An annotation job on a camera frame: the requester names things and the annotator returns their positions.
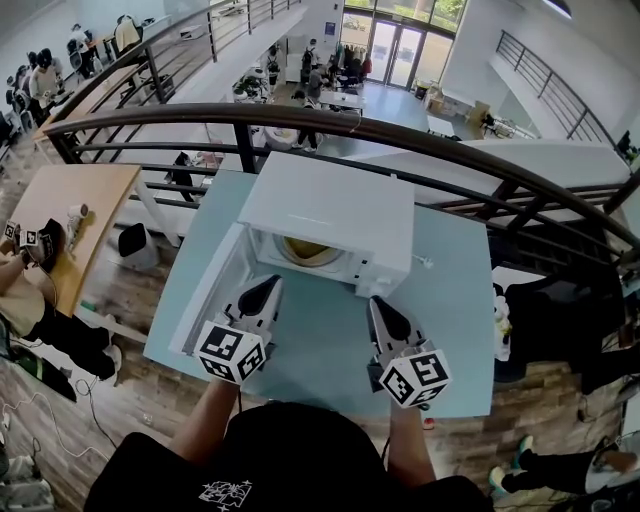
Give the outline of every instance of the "shirt logo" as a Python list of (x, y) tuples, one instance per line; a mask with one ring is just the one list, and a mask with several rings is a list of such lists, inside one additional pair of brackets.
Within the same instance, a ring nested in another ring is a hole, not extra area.
[(241, 484), (228, 482), (214, 482), (204, 486), (204, 492), (199, 496), (201, 500), (209, 503), (217, 503), (221, 512), (227, 512), (229, 507), (240, 508), (247, 494), (251, 490), (251, 482), (244, 481)]

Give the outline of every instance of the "wooden tabletop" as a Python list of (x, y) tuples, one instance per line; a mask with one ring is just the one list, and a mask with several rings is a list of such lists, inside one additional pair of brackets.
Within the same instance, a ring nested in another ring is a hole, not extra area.
[[(11, 216), (23, 229), (39, 230), (54, 219), (66, 231), (69, 208), (82, 203), (89, 207), (71, 255), (58, 254), (51, 272), (60, 313), (73, 315), (93, 260), (139, 173), (137, 165), (52, 165), (40, 168), (27, 187)], [(27, 273), (34, 282), (41, 276), (39, 269)]]
[[(93, 110), (93, 108), (102, 101), (102, 99), (107, 96), (111, 91), (116, 90), (122, 86), (127, 80), (129, 80), (133, 75), (134, 71), (138, 66), (127, 66), (121, 69), (116, 70), (113, 75), (111, 75), (107, 80), (102, 82), (94, 91), (89, 94), (80, 104), (73, 109), (65, 121), (75, 121), (83, 118), (87, 114)], [(80, 87), (75, 91), (73, 96), (78, 94), (81, 90), (87, 87), (91, 82), (93, 82), (94, 78), (90, 80), (86, 80), (83, 82)], [(38, 128), (36, 133), (33, 134), (32, 140), (34, 142), (39, 142), (41, 140), (45, 140), (47, 136), (44, 134), (44, 129), (54, 122), (55, 114), (50, 115), (47, 120), (42, 123), (42, 126)]]

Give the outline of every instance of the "white cube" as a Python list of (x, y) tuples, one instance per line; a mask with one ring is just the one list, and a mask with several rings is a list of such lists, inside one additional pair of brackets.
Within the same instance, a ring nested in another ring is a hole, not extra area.
[(433, 400), (451, 382), (451, 372), (442, 350), (393, 359), (380, 384), (402, 408)]
[(207, 373), (242, 384), (266, 361), (262, 337), (205, 321), (194, 350)]

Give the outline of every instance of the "door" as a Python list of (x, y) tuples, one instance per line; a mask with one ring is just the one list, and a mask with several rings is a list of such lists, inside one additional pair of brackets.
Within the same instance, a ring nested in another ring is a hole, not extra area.
[(371, 45), (369, 80), (408, 89), (425, 33), (396, 23), (377, 21)]

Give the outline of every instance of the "white table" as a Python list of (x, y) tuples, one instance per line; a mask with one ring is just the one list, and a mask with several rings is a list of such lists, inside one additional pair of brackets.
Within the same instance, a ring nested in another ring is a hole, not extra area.
[(449, 121), (443, 121), (437, 117), (427, 116), (429, 118), (429, 133), (443, 135), (445, 137), (453, 137), (453, 125)]
[(335, 91), (322, 91), (318, 102), (321, 105), (334, 105), (336, 107), (359, 110), (360, 115), (362, 115), (366, 103), (364, 98), (361, 96)]

